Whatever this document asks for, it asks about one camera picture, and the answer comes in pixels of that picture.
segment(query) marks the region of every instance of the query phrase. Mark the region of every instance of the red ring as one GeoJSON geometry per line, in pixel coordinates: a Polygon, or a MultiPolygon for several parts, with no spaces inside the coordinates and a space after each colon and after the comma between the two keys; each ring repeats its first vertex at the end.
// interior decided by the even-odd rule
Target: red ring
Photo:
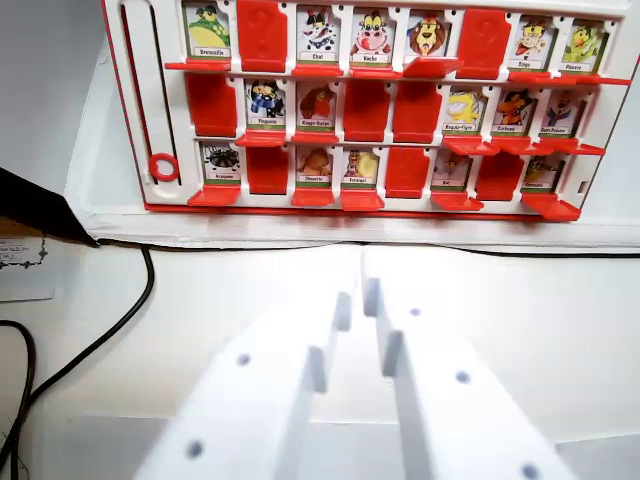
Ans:
{"type": "Polygon", "coordinates": [[[156,153],[155,155],[151,155],[149,159],[149,170],[151,171],[151,176],[158,180],[159,182],[173,182],[180,176],[180,167],[178,166],[178,160],[173,155],[169,155],[168,153],[156,153]],[[158,168],[158,162],[160,161],[169,162],[173,167],[173,172],[169,175],[165,175],[160,172],[158,168]]]}

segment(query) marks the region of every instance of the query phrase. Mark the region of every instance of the cartoon bird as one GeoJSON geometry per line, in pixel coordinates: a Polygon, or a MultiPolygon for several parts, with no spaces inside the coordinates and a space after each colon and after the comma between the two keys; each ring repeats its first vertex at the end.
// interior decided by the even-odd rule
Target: cartoon bird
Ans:
{"type": "Polygon", "coordinates": [[[409,46],[418,55],[431,55],[446,41],[444,25],[434,15],[427,15],[407,30],[409,46]]]}
{"type": "Polygon", "coordinates": [[[213,5],[199,8],[196,15],[200,18],[189,24],[189,33],[199,47],[228,47],[231,44],[229,29],[220,23],[213,5]]]}
{"type": "Polygon", "coordinates": [[[504,101],[498,105],[498,113],[502,114],[501,125],[522,125],[524,109],[533,103],[529,90],[517,90],[507,93],[504,101]]]}
{"type": "Polygon", "coordinates": [[[451,93],[447,113],[454,122],[475,123],[480,118],[478,94],[476,92],[451,93]]]}
{"type": "Polygon", "coordinates": [[[567,63],[582,63],[598,55],[598,47],[602,40],[602,33],[596,27],[580,26],[571,36],[571,44],[567,45],[562,61],[567,63]]]}
{"type": "Polygon", "coordinates": [[[310,176],[328,176],[331,175],[329,163],[329,155],[326,150],[314,148],[304,159],[304,164],[298,169],[298,172],[310,176]]]}
{"type": "Polygon", "coordinates": [[[329,85],[312,88],[300,102],[302,118],[308,120],[314,115],[328,118],[331,115],[331,100],[334,95],[329,85]]]}

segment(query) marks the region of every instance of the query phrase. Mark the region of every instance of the cartoon character picture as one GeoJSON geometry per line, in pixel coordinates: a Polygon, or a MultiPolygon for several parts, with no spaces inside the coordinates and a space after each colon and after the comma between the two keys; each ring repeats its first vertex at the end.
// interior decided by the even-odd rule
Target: cartoon character picture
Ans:
{"type": "Polygon", "coordinates": [[[302,131],[333,132],[336,94],[327,83],[298,82],[297,128],[302,131]]]}
{"type": "Polygon", "coordinates": [[[231,56],[228,17],[215,3],[187,3],[184,6],[187,50],[192,57],[231,56]]]}
{"type": "Polygon", "coordinates": [[[333,158],[323,147],[297,147],[298,187],[330,187],[333,158]]]}
{"type": "Polygon", "coordinates": [[[564,161],[557,157],[531,157],[522,181],[522,192],[549,193],[554,191],[563,167],[564,161]]]}
{"type": "Polygon", "coordinates": [[[415,57],[442,57],[447,49],[451,24],[442,12],[411,10],[405,47],[405,63],[415,57]]]}
{"type": "Polygon", "coordinates": [[[574,73],[597,72],[608,36],[602,22],[574,21],[560,70],[574,73]]]}
{"type": "Polygon", "coordinates": [[[204,183],[227,185],[240,183],[238,152],[229,144],[201,142],[200,152],[204,168],[204,183]]]}
{"type": "Polygon", "coordinates": [[[484,115],[486,98],[476,90],[452,88],[446,106],[443,132],[445,133],[477,133],[484,115]]]}
{"type": "Polygon", "coordinates": [[[344,188],[375,188],[380,157],[371,150],[345,150],[344,188]]]}
{"type": "Polygon", "coordinates": [[[493,119],[492,133],[526,135],[533,118],[534,103],[527,89],[503,91],[493,119]]]}
{"type": "Polygon", "coordinates": [[[462,191],[467,187],[471,159],[453,152],[443,151],[436,159],[431,180],[432,190],[462,191]]]}
{"type": "Polygon", "coordinates": [[[284,92],[273,80],[246,80],[247,123],[257,129],[284,129],[284,92]]]}
{"type": "Polygon", "coordinates": [[[541,137],[572,137],[580,123],[585,102],[569,90],[557,90],[549,104],[540,127],[541,137]]]}
{"type": "Polygon", "coordinates": [[[353,14],[351,65],[391,65],[395,27],[384,10],[359,9],[353,14]]]}
{"type": "Polygon", "coordinates": [[[299,6],[298,61],[337,63],[340,29],[330,7],[299,6]]]}
{"type": "Polygon", "coordinates": [[[558,33],[552,27],[551,19],[525,15],[520,19],[518,31],[522,34],[515,42],[509,69],[530,72],[546,70],[558,33]]]}

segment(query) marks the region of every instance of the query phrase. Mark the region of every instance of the guess who game board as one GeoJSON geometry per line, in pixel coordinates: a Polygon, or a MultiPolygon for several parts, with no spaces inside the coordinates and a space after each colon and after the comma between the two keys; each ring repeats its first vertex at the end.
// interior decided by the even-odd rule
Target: guess who game board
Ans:
{"type": "Polygon", "coordinates": [[[104,0],[147,209],[577,220],[640,0],[485,3],[104,0]]]}

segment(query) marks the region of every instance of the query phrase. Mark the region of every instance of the cartoon cow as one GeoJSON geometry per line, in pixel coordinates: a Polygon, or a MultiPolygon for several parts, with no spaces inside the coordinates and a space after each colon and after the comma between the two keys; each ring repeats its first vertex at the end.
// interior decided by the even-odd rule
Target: cartoon cow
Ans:
{"type": "Polygon", "coordinates": [[[360,22],[360,31],[356,37],[355,45],[351,48],[351,55],[358,52],[374,55],[390,53],[389,36],[384,28],[386,26],[387,23],[382,19],[378,10],[365,15],[360,22]]]}

